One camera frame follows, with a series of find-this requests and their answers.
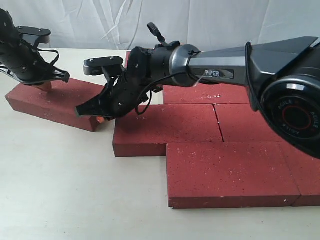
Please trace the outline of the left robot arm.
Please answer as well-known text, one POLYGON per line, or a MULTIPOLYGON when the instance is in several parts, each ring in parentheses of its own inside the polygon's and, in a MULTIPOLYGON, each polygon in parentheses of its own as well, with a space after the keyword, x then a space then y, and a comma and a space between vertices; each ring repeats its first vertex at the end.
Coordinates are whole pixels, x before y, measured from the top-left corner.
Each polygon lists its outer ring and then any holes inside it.
POLYGON ((41 55, 39 44, 50 42, 51 31, 46 28, 15 26, 7 10, 0 10, 0 71, 25 86, 50 90, 51 82, 68 83, 70 74, 55 66, 60 54, 47 62, 41 55))

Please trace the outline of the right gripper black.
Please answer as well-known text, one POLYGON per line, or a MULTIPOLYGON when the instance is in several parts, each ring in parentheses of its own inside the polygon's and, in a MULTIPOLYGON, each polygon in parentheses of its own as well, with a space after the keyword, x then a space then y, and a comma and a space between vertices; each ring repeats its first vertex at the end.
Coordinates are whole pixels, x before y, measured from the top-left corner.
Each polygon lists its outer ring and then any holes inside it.
POLYGON ((124 117, 149 99, 144 89, 151 81, 149 77, 138 78, 123 71, 110 78, 98 95, 76 106, 75 112, 79 117, 95 116, 99 123, 124 117))

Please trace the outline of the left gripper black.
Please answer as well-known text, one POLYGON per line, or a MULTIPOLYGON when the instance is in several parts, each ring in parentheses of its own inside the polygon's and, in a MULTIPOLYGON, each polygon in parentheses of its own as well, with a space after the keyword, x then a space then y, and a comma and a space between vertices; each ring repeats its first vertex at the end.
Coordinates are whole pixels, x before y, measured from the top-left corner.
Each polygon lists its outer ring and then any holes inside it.
POLYGON ((0 43, 0 64, 7 68, 21 84, 36 86, 43 92, 50 92, 52 81, 67 83, 70 74, 55 66, 60 58, 57 50, 49 50, 56 57, 47 62, 41 55, 42 49, 32 46, 23 39, 12 44, 0 43))

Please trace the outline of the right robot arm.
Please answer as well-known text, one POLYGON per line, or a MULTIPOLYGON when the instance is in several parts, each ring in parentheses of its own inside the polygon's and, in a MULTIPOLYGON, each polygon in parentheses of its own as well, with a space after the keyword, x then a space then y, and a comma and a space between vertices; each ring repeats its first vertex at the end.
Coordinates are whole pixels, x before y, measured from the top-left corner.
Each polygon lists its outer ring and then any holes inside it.
POLYGON ((153 48, 134 47, 127 63, 117 56, 87 59, 83 71, 103 75, 102 91, 75 108, 79 117, 118 119, 164 86, 234 85, 246 90, 251 109, 303 153, 320 156, 320 44, 316 37, 201 51, 160 39, 153 48))

